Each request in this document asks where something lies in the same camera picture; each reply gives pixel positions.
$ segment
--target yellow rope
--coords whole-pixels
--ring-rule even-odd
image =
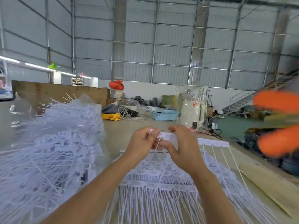
[[[121,115],[119,113],[116,114],[102,114],[103,119],[118,121],[121,119]]]

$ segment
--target light blue basket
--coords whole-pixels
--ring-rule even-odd
[[[178,118],[178,112],[174,110],[152,110],[151,113],[157,121],[175,121]]]

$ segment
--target metal wall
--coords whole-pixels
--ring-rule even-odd
[[[76,69],[256,90],[297,66],[298,10],[246,1],[76,0]]]
[[[0,0],[0,10],[3,56],[72,72],[71,0]],[[48,73],[10,62],[7,72],[8,81],[49,82]]]

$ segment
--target metal staircase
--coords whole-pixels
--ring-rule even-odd
[[[279,90],[286,85],[287,82],[299,75],[299,71],[292,71],[287,74],[280,75],[279,78],[268,82],[262,90]],[[241,93],[230,98],[229,105],[222,109],[225,115],[240,110],[242,107],[249,105],[253,96],[260,90],[256,91],[242,91]]]

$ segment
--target fluorescent light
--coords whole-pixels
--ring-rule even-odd
[[[82,78],[91,79],[91,77],[88,77],[88,76],[85,76],[85,75],[82,75],[81,77],[82,77]]]
[[[74,74],[66,73],[66,72],[61,72],[61,74],[64,74],[64,75],[70,75],[70,76],[76,76],[76,75],[74,75]]]
[[[10,62],[14,62],[14,63],[18,63],[18,64],[20,63],[20,61],[17,61],[17,60],[11,59],[11,58],[7,58],[7,57],[4,57],[4,56],[0,56],[0,59],[10,61]]]
[[[38,65],[35,65],[35,64],[29,64],[29,63],[25,63],[26,65],[30,66],[30,67],[35,67],[35,68],[39,68],[39,69],[43,69],[43,70],[46,70],[46,71],[55,71],[53,69],[50,69],[50,68],[47,68],[47,67],[42,67],[42,66],[38,66]]]

